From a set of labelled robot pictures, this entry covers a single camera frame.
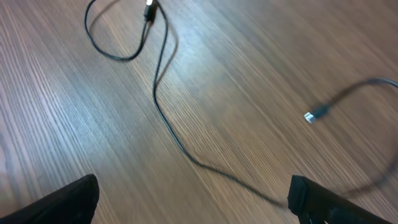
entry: cable connector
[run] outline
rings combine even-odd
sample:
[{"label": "cable connector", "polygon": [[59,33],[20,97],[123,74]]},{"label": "cable connector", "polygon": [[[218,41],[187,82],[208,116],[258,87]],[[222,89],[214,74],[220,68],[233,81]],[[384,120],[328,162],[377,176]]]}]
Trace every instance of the cable connector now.
[{"label": "cable connector", "polygon": [[157,6],[156,0],[147,0],[147,6],[145,7],[144,11],[144,17],[146,21],[148,22],[155,21],[156,6]]},{"label": "cable connector", "polygon": [[318,107],[317,109],[308,112],[304,115],[304,118],[308,121],[308,123],[312,124],[314,123],[317,119],[321,118],[325,114],[329,112],[329,105],[322,105]]}]

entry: wooden surface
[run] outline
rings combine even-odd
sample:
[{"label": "wooden surface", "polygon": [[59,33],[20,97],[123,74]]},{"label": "wooden surface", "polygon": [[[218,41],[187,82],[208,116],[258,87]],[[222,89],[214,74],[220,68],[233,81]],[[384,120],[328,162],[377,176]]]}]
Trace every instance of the wooden surface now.
[{"label": "wooden surface", "polygon": [[[363,88],[313,126],[303,114],[366,77],[398,80],[397,1],[162,3],[175,29],[166,61],[176,54],[159,100],[201,161],[284,202],[293,174],[344,192],[394,162],[398,91]],[[0,215],[94,173],[93,223],[297,223],[173,142],[150,95],[159,12],[140,56],[119,63],[87,39],[87,4],[0,1]],[[144,7],[98,0],[94,38],[132,52]],[[397,186],[392,177],[353,202],[398,223]]]}]

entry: brown wood tabletop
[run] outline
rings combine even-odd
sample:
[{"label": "brown wood tabletop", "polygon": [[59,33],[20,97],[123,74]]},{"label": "brown wood tabletop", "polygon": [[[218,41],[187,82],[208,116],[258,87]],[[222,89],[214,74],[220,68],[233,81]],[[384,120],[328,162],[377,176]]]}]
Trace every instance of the brown wood tabletop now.
[{"label": "brown wood tabletop", "polygon": [[[151,97],[160,12],[121,63],[90,44],[88,2],[0,1],[0,216],[94,173],[93,223],[298,223],[179,151]],[[396,162],[397,90],[364,87],[314,125],[303,114],[364,78],[398,81],[397,1],[161,3],[174,31],[159,101],[199,160],[284,203],[294,174],[342,193]],[[100,47],[135,51],[144,8],[95,2]],[[352,201],[398,223],[397,174]]]}]

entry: black object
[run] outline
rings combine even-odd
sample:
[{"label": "black object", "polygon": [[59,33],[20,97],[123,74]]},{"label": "black object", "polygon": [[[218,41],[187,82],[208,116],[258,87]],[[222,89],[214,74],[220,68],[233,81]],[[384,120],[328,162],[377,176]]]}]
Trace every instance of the black object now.
[{"label": "black object", "polygon": [[301,224],[389,223],[302,176],[292,177],[287,200]]},{"label": "black object", "polygon": [[4,218],[1,224],[89,224],[100,198],[97,178],[86,175]]}]

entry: metal connector tip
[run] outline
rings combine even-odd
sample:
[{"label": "metal connector tip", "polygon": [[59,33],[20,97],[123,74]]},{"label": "metal connector tip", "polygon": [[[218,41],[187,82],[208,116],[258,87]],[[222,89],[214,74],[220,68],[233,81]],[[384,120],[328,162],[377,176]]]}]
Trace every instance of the metal connector tip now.
[{"label": "metal connector tip", "polygon": [[317,119],[316,117],[314,117],[314,115],[312,115],[310,112],[306,113],[304,115],[304,118],[308,121],[308,123],[312,124],[314,123]]}]

